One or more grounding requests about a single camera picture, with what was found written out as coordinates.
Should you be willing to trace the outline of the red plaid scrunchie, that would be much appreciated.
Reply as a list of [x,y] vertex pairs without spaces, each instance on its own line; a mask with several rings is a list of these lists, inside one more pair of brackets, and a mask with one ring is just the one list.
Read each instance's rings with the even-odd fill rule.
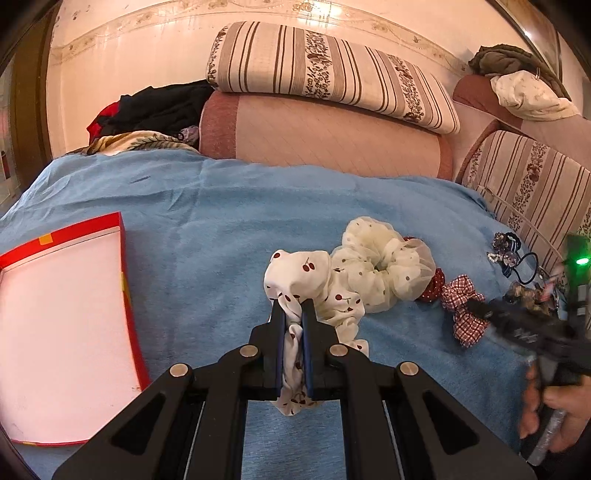
[[442,307],[453,314],[454,337],[463,348],[471,348],[485,335],[489,322],[483,320],[468,309],[468,301],[483,302],[485,296],[478,293],[470,277],[466,274],[445,284],[441,293]]

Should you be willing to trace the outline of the red white dotted scrunchie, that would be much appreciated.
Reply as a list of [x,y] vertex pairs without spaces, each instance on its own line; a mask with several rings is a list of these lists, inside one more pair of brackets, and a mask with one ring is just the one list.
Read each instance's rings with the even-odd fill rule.
[[427,254],[427,266],[433,268],[433,275],[422,294],[417,297],[415,301],[431,304],[441,298],[443,287],[446,284],[446,276],[443,269],[437,265],[435,259],[433,258],[431,249],[428,246],[424,246],[422,247],[422,252]]

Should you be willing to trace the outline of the cream dotted organza scrunchie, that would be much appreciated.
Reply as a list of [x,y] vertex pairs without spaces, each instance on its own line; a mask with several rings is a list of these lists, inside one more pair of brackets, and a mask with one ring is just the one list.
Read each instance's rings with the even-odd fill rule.
[[362,216],[342,233],[342,244],[332,251],[332,269],[360,295],[366,312],[379,313],[421,297],[436,274],[436,262],[424,241]]

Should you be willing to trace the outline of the white cherry print scrunchie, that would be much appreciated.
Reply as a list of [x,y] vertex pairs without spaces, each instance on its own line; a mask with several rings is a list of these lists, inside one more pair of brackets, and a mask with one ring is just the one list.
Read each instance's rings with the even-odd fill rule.
[[275,251],[266,268],[263,286],[266,297],[276,300],[286,314],[281,355],[283,387],[273,405],[283,415],[294,416],[315,406],[304,386],[301,304],[305,300],[314,302],[318,321],[334,327],[339,342],[368,354],[369,343],[356,337],[365,306],[341,270],[332,266],[332,257],[325,251]]

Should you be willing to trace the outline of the brown furry scrunchie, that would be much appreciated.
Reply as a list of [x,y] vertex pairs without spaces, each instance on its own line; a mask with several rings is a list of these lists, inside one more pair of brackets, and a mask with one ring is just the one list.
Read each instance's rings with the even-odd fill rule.
[[556,314],[556,305],[553,300],[543,300],[543,291],[539,287],[529,288],[514,281],[503,300],[509,304],[518,305],[534,313],[553,316]]

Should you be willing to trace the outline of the red shallow gift box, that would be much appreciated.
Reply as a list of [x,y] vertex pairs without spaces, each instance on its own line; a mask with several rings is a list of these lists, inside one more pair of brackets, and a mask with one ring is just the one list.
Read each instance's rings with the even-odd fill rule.
[[86,442],[150,383],[118,212],[1,256],[1,425],[17,444]]

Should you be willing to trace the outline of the striped floral side cushion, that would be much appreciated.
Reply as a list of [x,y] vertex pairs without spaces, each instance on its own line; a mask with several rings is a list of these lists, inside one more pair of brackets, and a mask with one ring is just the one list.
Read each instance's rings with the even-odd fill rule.
[[539,141],[502,130],[488,135],[459,182],[483,196],[547,272],[562,262],[569,233],[590,236],[590,170]]

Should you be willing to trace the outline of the blue towel blanket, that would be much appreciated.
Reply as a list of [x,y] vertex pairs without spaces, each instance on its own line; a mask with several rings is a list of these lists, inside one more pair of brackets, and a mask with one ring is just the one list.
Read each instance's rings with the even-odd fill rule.
[[[477,192],[454,182],[273,168],[175,150],[55,159],[1,217],[1,254],[115,211],[152,379],[176,361],[211,364],[245,343],[270,314],[263,293],[270,256],[332,252],[356,217],[421,238],[446,280],[467,274],[487,299],[510,283],[486,255],[493,235],[509,229]],[[439,303],[399,302],[366,315],[359,336],[374,361],[417,363],[517,452],[526,360],[491,329],[463,349],[453,323]],[[250,403],[242,479],[346,479],[339,404],[286,417],[270,403]]]

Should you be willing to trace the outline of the white cloth on headboard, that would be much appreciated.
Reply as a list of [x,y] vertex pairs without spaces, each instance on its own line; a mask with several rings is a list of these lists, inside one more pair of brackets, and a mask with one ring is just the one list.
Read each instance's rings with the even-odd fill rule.
[[528,71],[494,76],[490,83],[499,104],[522,120],[542,122],[580,116],[572,101],[559,97],[539,76]]

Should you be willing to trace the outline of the dark green garment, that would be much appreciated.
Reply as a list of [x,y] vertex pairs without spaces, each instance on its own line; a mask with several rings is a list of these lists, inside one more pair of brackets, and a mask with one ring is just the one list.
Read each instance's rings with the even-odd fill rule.
[[474,73],[482,76],[509,75],[521,70],[528,71],[543,80],[559,98],[571,99],[562,82],[545,62],[517,46],[508,44],[481,46],[468,65]]

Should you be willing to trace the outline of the leopard print blanket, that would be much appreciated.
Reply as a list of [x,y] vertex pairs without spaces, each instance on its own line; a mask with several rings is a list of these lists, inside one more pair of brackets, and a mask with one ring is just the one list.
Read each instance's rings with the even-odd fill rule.
[[197,153],[198,150],[175,137],[155,131],[133,131],[100,137],[88,146],[71,151],[71,154],[91,156],[102,154],[114,156],[128,151],[183,150]]

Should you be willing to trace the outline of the pink quilted bolster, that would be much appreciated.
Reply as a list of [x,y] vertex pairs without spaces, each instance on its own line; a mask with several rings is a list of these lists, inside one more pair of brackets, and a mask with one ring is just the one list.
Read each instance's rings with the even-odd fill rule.
[[288,96],[215,92],[200,120],[199,147],[213,159],[311,165],[363,177],[450,180],[447,139],[361,109]]

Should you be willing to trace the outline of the black red clothes pile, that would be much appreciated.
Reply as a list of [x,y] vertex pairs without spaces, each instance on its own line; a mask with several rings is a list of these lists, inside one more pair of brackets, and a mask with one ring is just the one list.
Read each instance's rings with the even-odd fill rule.
[[214,88],[206,80],[148,86],[132,95],[122,95],[104,107],[86,130],[89,142],[103,136],[134,131],[155,131],[183,138],[184,131],[197,127],[202,110]]

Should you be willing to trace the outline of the striped floral pillow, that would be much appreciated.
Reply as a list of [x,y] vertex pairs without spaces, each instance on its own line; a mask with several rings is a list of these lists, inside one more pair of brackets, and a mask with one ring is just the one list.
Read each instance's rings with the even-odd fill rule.
[[288,95],[355,107],[456,134],[460,119],[444,85],[415,64],[311,30],[235,22],[211,46],[206,80],[224,93]]

